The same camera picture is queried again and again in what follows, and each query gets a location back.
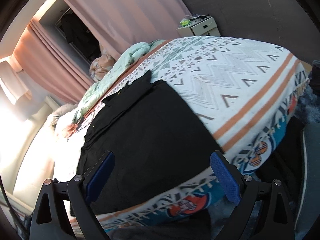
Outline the black jacket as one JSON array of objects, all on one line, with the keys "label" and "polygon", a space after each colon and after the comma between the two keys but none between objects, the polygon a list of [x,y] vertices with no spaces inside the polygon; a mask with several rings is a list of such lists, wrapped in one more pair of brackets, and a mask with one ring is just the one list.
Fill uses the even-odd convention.
[{"label": "black jacket", "polygon": [[102,215],[142,204],[195,177],[219,148],[186,102],[146,72],[104,98],[85,135],[76,172],[84,174],[106,152],[114,154],[115,167],[91,205]]}]

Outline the cream upholstered headboard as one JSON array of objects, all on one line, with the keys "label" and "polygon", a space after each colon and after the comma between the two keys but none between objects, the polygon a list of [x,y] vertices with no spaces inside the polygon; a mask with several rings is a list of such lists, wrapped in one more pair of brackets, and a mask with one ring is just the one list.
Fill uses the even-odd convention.
[{"label": "cream upholstered headboard", "polygon": [[47,118],[58,107],[47,96],[37,113],[17,125],[18,136],[13,140],[16,152],[8,168],[7,181],[9,193],[28,209],[35,207],[43,181],[53,177],[50,147],[54,132]]}]

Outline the grey pillow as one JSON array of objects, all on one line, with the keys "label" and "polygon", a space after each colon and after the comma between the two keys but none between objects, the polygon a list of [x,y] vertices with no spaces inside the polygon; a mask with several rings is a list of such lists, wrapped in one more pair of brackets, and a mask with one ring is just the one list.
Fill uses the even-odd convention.
[{"label": "grey pillow", "polygon": [[55,110],[50,116],[48,116],[48,121],[51,123],[52,126],[57,124],[58,119],[65,115],[66,113],[71,112],[73,109],[75,109],[78,105],[77,104],[65,104],[59,107],[57,110]]}]

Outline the patterned white bed blanket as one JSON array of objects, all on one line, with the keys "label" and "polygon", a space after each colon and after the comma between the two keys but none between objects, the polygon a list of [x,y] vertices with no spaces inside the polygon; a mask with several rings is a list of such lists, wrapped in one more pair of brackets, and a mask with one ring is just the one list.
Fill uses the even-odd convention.
[{"label": "patterned white bed blanket", "polygon": [[75,175],[85,134],[103,99],[146,72],[179,94],[244,174],[255,172],[279,145],[308,82],[299,59],[274,44],[212,36],[164,41],[121,74],[76,124],[72,111],[59,118],[54,178]]}]

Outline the mint green duvet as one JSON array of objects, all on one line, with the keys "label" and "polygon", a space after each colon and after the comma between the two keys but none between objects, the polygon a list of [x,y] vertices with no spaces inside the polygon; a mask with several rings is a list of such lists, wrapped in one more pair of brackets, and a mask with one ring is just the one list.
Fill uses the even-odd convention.
[{"label": "mint green duvet", "polygon": [[124,51],[102,80],[97,81],[89,87],[80,100],[78,107],[72,111],[74,113],[72,123],[76,124],[97,103],[107,90],[111,88],[117,78],[119,78],[121,74],[124,74],[132,64],[136,63],[141,57],[155,49],[164,41],[165,40],[155,40],[151,43],[139,42]]}]

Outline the pink curtain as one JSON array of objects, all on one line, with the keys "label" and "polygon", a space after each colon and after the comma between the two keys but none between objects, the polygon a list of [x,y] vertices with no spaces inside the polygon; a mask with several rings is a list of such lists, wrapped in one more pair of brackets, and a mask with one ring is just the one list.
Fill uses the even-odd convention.
[{"label": "pink curtain", "polygon": [[[131,45],[178,37],[189,10],[182,0],[64,0],[114,58]],[[13,65],[66,102],[76,103],[93,83],[37,20],[13,52]]]}]

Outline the white bedside cabinet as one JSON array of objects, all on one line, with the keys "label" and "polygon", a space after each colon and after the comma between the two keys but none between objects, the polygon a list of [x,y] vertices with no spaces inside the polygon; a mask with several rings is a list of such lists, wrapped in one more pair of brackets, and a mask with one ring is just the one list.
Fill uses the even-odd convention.
[{"label": "white bedside cabinet", "polygon": [[213,16],[201,15],[185,20],[186,25],[177,28],[181,37],[189,36],[221,36]]}]

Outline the green object on cabinet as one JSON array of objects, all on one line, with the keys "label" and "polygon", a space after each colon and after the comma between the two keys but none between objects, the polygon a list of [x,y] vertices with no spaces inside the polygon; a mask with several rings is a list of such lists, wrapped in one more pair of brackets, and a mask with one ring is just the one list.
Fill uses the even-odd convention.
[{"label": "green object on cabinet", "polygon": [[183,19],[180,22],[180,26],[182,26],[182,27],[185,27],[185,26],[187,26],[189,24],[190,24],[190,20],[189,19]]}]

